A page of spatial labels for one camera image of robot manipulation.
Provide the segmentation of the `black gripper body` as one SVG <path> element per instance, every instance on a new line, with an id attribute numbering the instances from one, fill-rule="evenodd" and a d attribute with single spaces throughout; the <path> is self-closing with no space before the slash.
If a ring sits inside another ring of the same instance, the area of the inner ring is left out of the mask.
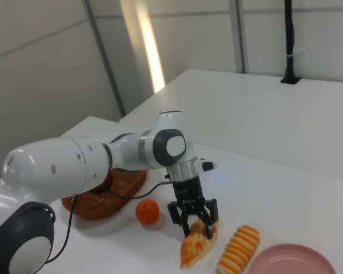
<path id="1" fill-rule="evenodd" d="M 200 177 L 196 176 L 184 182 L 173 183 L 174 194 L 180 207 L 185 206 L 188 215 L 198 215 L 198 203 L 205 200 Z"/>

